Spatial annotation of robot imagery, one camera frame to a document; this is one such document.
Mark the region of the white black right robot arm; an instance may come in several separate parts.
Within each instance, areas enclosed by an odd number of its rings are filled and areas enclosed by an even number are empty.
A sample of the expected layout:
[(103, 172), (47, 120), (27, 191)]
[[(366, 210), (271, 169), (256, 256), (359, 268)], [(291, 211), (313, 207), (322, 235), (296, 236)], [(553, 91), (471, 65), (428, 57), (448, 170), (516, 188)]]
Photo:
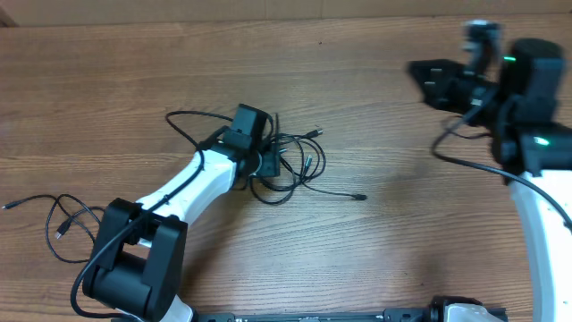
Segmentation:
[[(571, 130), (555, 122), (565, 71), (563, 49), (540, 38), (518, 38), (501, 52), (501, 27), (466, 25), (467, 64), (411, 61), (408, 73), (426, 105), (458, 114), (431, 146), (445, 162), (501, 176), (526, 240), (534, 321), (571, 319)], [(438, 147), (460, 126), (484, 127), (496, 166), (448, 157)]]

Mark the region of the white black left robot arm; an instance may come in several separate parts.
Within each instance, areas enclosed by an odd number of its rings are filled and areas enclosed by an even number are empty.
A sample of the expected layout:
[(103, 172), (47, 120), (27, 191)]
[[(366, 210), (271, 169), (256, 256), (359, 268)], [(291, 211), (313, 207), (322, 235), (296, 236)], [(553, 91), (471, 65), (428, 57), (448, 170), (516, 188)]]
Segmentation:
[(135, 202), (113, 200), (72, 286), (73, 310), (110, 321), (198, 321), (178, 295), (189, 227), (237, 181), (279, 174), (278, 130), (277, 116), (240, 104), (168, 183)]

